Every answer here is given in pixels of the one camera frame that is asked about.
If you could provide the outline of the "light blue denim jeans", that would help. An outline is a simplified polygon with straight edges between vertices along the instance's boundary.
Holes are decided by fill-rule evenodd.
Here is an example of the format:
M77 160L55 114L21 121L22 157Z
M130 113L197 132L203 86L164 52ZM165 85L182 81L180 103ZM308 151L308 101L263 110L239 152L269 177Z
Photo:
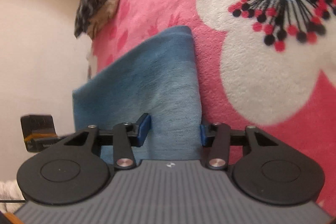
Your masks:
M104 130L151 117L136 160L195 160L201 156L201 99L194 39L173 26L142 42L72 94L75 128Z

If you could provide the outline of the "pink floral fleece blanket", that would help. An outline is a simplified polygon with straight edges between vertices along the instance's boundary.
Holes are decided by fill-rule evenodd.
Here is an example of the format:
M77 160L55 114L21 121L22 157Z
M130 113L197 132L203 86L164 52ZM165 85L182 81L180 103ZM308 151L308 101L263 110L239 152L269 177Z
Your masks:
M193 32L207 119L258 125L308 154L326 174L318 203L335 214L335 0L120 0L91 73L175 25Z

